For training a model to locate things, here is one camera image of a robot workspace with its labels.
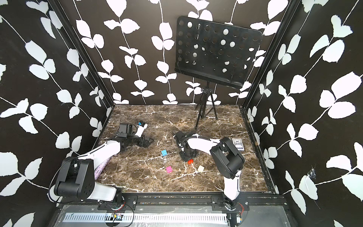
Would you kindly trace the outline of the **cream lego brick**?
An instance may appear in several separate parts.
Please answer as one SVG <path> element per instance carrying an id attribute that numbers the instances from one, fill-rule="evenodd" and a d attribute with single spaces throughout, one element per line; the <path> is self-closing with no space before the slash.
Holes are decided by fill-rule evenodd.
<path id="1" fill-rule="evenodd" d="M 204 167 L 203 166 L 199 166 L 197 169 L 198 172 L 203 172 L 204 171 Z"/>

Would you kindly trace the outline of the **black music stand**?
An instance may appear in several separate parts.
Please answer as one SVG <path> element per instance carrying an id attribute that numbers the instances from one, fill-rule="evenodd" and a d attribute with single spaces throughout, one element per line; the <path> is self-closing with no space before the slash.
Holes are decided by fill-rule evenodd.
<path id="1" fill-rule="evenodd" d="M 175 71 L 206 81 L 199 98 L 198 119 L 208 115 L 208 98 L 213 112 L 215 100 L 210 83 L 241 89 L 253 68 L 263 39 L 259 30 L 180 16 L 176 27 Z"/>

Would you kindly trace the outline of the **blue lego brick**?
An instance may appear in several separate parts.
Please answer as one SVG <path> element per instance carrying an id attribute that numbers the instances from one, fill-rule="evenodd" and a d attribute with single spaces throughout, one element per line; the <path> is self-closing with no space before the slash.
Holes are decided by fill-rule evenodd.
<path id="1" fill-rule="evenodd" d="M 165 150 L 162 150 L 162 151 L 161 151 L 161 154 L 162 154 L 162 157 L 164 157 L 164 156 L 167 156 L 167 155 L 168 155 L 168 153 L 167 153 L 166 149 L 165 149 Z"/>

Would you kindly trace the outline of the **pink lego brick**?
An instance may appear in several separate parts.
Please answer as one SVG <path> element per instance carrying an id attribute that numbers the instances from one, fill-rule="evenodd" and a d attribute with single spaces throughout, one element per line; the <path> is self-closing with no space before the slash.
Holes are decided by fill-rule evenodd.
<path id="1" fill-rule="evenodd" d="M 167 166 L 167 167 L 165 168 L 165 170 L 167 171 L 167 173 L 172 173 L 172 171 L 173 171 L 173 169 L 172 169 L 172 167 L 171 167 L 171 166 Z"/>

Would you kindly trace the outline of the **white ruler strip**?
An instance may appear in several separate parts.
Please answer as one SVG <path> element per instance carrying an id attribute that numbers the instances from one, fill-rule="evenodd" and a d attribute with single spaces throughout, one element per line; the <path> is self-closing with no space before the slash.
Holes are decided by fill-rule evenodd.
<path id="1" fill-rule="evenodd" d="M 66 213 L 61 220 L 63 223 L 211 223 L 227 224 L 226 214 L 223 213 Z"/>

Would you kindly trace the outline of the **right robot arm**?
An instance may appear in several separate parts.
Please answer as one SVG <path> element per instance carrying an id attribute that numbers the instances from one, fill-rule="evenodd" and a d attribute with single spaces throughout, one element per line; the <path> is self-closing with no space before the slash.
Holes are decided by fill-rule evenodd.
<path id="1" fill-rule="evenodd" d="M 242 153 L 228 137 L 220 140 L 202 137 L 191 131 L 188 134 L 178 131 L 174 135 L 180 156 L 184 162 L 194 159 L 198 152 L 209 154 L 219 173 L 224 177 L 223 198 L 225 207 L 234 210 L 240 200 L 240 174 L 245 164 Z"/>

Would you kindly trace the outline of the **purple glitter microphone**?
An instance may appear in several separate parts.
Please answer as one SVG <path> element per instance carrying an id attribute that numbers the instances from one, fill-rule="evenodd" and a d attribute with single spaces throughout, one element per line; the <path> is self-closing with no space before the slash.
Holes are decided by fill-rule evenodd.
<path id="1" fill-rule="evenodd" d="M 107 158 L 105 161 L 103 161 L 100 165 L 97 166 L 97 168 L 94 171 L 95 181 L 100 177 L 100 175 L 102 174 L 103 170 L 105 169 L 105 167 L 109 163 L 110 159 L 111 159 L 111 157 Z"/>

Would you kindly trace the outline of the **blue playing card deck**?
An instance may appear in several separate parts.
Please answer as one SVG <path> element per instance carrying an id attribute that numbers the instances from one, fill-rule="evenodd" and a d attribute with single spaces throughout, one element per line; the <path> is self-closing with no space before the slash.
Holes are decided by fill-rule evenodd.
<path id="1" fill-rule="evenodd" d="M 242 139 L 232 138 L 232 142 L 239 151 L 244 151 L 244 145 L 243 145 Z"/>

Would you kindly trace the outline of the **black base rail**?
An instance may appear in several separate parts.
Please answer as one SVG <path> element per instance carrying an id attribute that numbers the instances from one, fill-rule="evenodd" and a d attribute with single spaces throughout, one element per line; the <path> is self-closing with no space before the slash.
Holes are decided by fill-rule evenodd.
<path id="1" fill-rule="evenodd" d="M 227 202 L 222 192 L 214 193 L 117 193 L 112 201 L 103 201 L 101 199 L 84 201 L 72 199 L 71 202 L 61 205 L 56 210 L 59 214 L 63 209 L 71 206 L 95 206 L 95 211 L 110 211 L 112 208 L 118 208 L 122 204 L 130 206 L 134 211 L 142 206 L 209 206 L 213 211 L 223 213 L 240 213 L 247 212 L 252 207 L 282 207 L 289 211 L 286 199 L 282 195 L 271 192 L 241 192 L 240 196 L 234 202 L 234 206 Z"/>

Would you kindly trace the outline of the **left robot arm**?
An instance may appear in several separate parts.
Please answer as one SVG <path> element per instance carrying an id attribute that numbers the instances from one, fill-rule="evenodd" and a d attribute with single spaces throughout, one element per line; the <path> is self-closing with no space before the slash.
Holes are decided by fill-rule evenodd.
<path id="1" fill-rule="evenodd" d="M 95 172 L 105 161 L 128 147 L 137 145 L 147 148 L 153 142 L 152 138 L 143 135 L 127 138 L 113 137 L 86 154 L 65 158 L 51 181 L 51 185 L 54 185 L 54 194 L 74 200 L 123 203 L 121 190 L 97 183 Z"/>

